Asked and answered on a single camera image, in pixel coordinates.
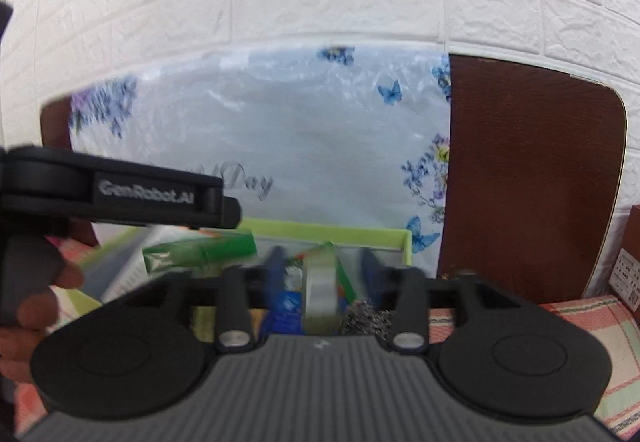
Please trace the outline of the person's left hand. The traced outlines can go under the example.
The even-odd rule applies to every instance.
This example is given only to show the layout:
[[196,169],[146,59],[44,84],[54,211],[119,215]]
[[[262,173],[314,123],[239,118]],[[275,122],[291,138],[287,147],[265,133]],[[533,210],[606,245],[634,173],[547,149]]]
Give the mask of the person's left hand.
[[[88,247],[99,243],[90,222],[72,222],[70,238]],[[65,265],[53,284],[64,289],[76,289],[84,284],[84,273],[73,262]],[[58,321],[58,298],[51,289],[31,295],[17,309],[16,327],[1,328],[1,373],[18,384],[32,383],[29,364],[35,348],[46,336],[47,328]]]

